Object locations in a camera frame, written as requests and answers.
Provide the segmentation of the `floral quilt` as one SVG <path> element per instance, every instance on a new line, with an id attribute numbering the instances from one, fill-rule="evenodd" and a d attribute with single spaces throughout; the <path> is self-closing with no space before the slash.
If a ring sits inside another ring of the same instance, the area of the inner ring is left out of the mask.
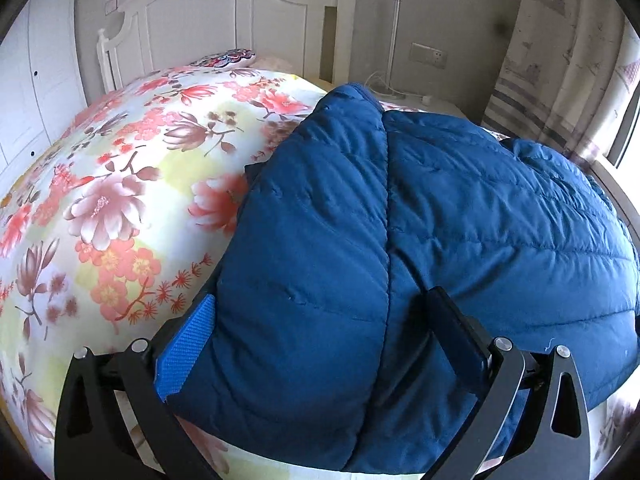
<path id="1" fill-rule="evenodd" d="M 183 314 L 235 230 L 246 166 L 322 96 L 278 70 L 162 70 L 78 115 L 3 197 L 1 411 L 45 474 L 72 353 Z"/>

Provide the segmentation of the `patterned curtain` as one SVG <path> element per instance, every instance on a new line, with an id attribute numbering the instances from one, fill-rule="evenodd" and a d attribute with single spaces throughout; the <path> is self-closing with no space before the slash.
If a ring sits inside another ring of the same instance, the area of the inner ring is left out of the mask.
<path id="1" fill-rule="evenodd" d="M 587 166 L 639 84 L 639 36 L 616 0 L 521 0 L 484 127 Z"/>

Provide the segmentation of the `patterned round cushion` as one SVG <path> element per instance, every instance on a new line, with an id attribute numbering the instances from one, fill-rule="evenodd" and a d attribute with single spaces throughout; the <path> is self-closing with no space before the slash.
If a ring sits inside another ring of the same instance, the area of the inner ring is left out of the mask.
<path id="1" fill-rule="evenodd" d="M 230 49 L 224 52 L 209 54 L 191 62 L 192 66 L 216 68 L 216 70 L 233 70 L 251 66 L 256 54 L 250 49 Z"/>

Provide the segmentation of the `wall socket plate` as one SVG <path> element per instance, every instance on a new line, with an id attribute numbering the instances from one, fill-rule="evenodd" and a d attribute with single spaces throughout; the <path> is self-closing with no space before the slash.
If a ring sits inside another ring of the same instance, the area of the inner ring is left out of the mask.
<path id="1" fill-rule="evenodd" d="M 447 64 L 447 53 L 413 42 L 409 50 L 409 60 L 443 70 Z"/>

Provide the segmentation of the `white wooden headboard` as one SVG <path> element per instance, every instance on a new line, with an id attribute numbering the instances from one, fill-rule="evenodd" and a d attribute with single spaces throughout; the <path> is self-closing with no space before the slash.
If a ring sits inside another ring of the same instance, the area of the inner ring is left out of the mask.
<path id="1" fill-rule="evenodd" d="M 328 62 L 332 84 L 349 80 L 356 0 L 127 0 L 118 10 L 119 32 L 96 43 L 107 92 L 232 48 L 280 58 L 308 80 Z"/>

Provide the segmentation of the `blue quilted puffer jacket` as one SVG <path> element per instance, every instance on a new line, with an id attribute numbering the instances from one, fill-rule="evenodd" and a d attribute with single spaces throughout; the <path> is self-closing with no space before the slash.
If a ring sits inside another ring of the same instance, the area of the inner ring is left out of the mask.
<path id="1" fill-rule="evenodd" d="M 428 326 L 435 286 L 518 348 L 567 346 L 589 406 L 638 365 L 638 256 L 593 180 L 548 146 L 337 88 L 250 184 L 169 406 L 280 462 L 426 471 L 474 403 Z"/>

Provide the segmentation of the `dark window frame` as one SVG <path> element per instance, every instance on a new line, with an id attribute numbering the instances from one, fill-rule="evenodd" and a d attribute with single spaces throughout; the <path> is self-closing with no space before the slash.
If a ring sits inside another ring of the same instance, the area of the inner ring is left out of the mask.
<path id="1" fill-rule="evenodd" d="M 606 159 L 614 166 L 620 166 L 620 162 L 627 151 L 629 142 L 634 134 L 634 129 L 639 120 L 639 100 L 640 100 L 640 84 L 638 84 L 634 95 L 626 109 L 623 121 L 620 124 L 618 133 L 614 139 L 612 148 L 608 151 Z"/>

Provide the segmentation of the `white nightstand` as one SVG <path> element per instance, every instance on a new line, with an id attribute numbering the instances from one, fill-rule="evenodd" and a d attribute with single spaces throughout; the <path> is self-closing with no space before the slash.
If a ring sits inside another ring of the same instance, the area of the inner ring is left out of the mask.
<path id="1" fill-rule="evenodd" d="M 386 110 L 400 110 L 401 112 L 423 112 L 447 115 L 466 119 L 459 107 L 435 98 L 434 96 L 420 96 L 420 94 L 387 94 L 374 92 L 374 96 Z"/>

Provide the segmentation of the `white wardrobe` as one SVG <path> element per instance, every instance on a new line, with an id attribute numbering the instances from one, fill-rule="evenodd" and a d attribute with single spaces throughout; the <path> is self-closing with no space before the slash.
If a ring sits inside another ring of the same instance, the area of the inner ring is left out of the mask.
<path id="1" fill-rule="evenodd" d="M 1 192 L 87 107 L 75 0 L 28 0 L 1 43 Z"/>

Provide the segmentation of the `cream pillow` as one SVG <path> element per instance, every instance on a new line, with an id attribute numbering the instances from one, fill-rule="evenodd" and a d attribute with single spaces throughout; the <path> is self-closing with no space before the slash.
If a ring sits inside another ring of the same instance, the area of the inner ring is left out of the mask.
<path id="1" fill-rule="evenodd" d="M 272 72 L 297 74 L 296 68 L 290 62 L 276 56 L 256 56 L 254 62 L 250 64 L 250 68 L 252 70 L 271 70 Z"/>

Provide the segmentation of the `white stick lamp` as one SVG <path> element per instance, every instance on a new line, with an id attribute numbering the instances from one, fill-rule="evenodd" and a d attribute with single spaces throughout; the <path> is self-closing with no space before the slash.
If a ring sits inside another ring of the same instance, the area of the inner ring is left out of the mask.
<path id="1" fill-rule="evenodd" d="M 392 24 L 390 25 L 390 39 L 388 40 L 387 56 L 384 70 L 372 73 L 364 84 L 376 96 L 383 100 L 405 99 L 405 95 L 393 87 L 393 70 L 397 50 L 397 38 L 400 21 L 401 0 L 394 0 Z"/>

